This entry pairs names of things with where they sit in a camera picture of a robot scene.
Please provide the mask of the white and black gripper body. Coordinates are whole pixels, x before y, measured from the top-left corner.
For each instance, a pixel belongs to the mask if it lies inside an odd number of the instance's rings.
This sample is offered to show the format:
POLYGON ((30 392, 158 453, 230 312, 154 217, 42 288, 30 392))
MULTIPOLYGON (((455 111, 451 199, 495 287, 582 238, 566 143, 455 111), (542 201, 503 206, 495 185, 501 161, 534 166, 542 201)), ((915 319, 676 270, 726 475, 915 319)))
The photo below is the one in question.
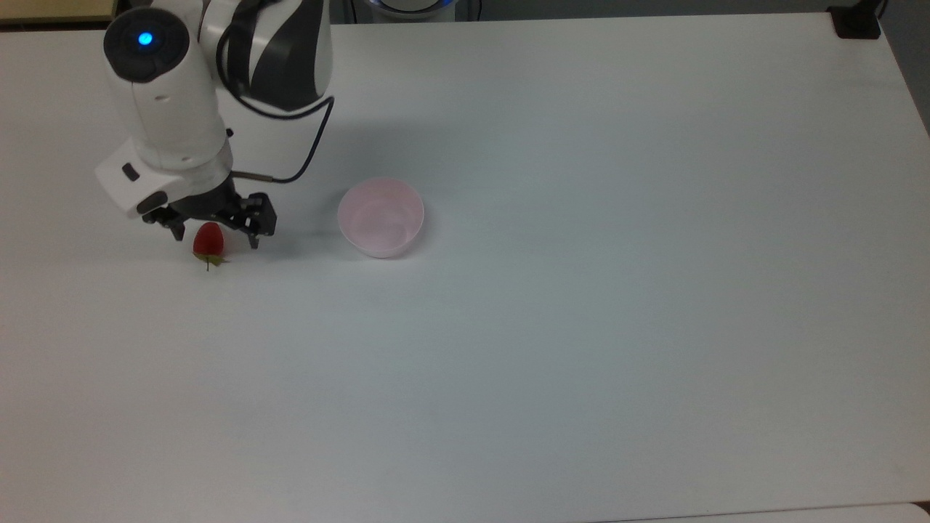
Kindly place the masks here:
POLYGON ((228 140, 209 161, 189 169, 163 169, 143 161, 126 140, 94 169, 97 181, 120 212, 136 219, 167 204, 207 193, 222 185, 233 167, 228 140))

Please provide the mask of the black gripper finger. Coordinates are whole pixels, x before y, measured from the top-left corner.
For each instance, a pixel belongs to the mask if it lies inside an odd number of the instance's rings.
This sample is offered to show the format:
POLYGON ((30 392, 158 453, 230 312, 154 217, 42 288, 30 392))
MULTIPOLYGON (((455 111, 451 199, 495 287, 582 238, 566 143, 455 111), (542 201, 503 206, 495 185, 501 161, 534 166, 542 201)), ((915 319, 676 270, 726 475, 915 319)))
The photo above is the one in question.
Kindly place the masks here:
POLYGON ((249 248, 256 251, 260 238, 275 234, 277 213, 267 193, 256 192, 247 198, 236 193, 218 211, 218 222, 245 235, 249 248))
POLYGON ((159 206, 142 215, 142 220, 149 224, 158 224, 169 230, 177 242, 184 239, 187 217, 175 211, 171 206, 159 206))

